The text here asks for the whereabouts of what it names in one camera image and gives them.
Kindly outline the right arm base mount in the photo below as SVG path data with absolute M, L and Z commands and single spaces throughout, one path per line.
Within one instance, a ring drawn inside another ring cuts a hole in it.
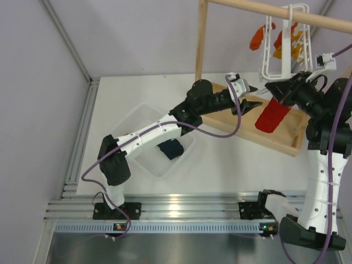
M 265 208 L 267 196 L 274 194 L 274 190 L 265 189 L 258 193 L 256 201 L 239 202 L 239 213 L 241 219 L 274 219 L 273 214 Z

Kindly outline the red and beige sock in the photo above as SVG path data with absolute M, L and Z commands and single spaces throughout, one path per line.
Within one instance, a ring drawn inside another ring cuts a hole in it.
M 281 105 L 273 97 L 258 117 L 255 123 L 256 129 L 268 134 L 273 133 L 290 109 L 291 107 Z

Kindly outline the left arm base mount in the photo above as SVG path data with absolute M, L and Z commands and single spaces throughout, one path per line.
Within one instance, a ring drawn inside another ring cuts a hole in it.
M 123 215 L 117 209 L 111 209 L 107 203 L 105 202 L 105 198 L 103 197 L 102 202 L 94 203 L 94 199 L 101 192 L 98 192 L 92 199 L 92 205 L 94 207 L 93 210 L 93 219 L 94 220 L 123 220 L 127 219 L 125 215 Z M 141 203 L 140 202 L 125 202 L 119 207 L 131 220 L 138 220 L 141 216 Z

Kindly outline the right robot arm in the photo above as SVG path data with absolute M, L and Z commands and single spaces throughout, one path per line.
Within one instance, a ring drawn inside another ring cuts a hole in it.
M 298 106 L 309 116 L 306 127 L 310 172 L 301 212 L 288 204 L 282 193 L 265 190 L 257 203 L 263 218 L 274 215 L 283 243 L 327 251 L 344 250 L 338 234 L 336 213 L 344 167 L 351 156 L 351 79 L 339 78 L 323 92 L 308 72 L 289 80 L 265 84 L 282 106 Z

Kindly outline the white plastic clip hanger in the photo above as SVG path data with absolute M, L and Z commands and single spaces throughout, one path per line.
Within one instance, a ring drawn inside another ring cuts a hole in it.
M 290 4 L 286 5 L 285 9 L 289 10 L 290 18 L 284 19 L 282 21 L 282 59 L 277 59 L 273 57 L 273 52 L 275 51 L 274 42 L 277 37 L 272 37 L 276 24 L 271 16 L 266 17 L 264 31 L 264 38 L 262 41 L 262 65 L 259 69 L 259 77 L 261 81 L 273 82 L 288 80 L 292 78 L 295 74 L 292 72 L 294 65 L 298 64 L 299 70 L 304 72 L 313 71 L 312 54 L 311 54 L 311 35 L 310 26 L 306 24 L 299 23 L 293 20 L 293 11 L 300 11 L 303 13 L 309 13 L 309 6 L 305 3 Z M 303 50 L 304 50 L 304 61 L 299 63 L 291 57 L 291 26 L 297 22 L 298 25 L 295 28 L 294 33 L 297 34 L 298 31 L 303 31 Z M 281 69 L 279 73 L 274 73 L 270 71 L 270 62 L 272 59 L 277 59 L 281 62 Z

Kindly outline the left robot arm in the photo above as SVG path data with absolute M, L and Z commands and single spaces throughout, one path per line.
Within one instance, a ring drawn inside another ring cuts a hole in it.
M 245 79 L 239 75 L 226 75 L 225 79 L 227 88 L 220 92 L 213 92 L 210 81 L 197 80 L 185 100 L 158 121 L 131 134 L 103 138 L 97 159 L 103 174 L 103 204 L 110 217 L 119 218 L 124 213 L 123 185 L 131 176 L 130 160 L 151 147 L 163 149 L 166 142 L 197 130 L 203 115 L 229 109 L 232 115 L 241 117 L 262 104 L 244 98 L 258 90 Z

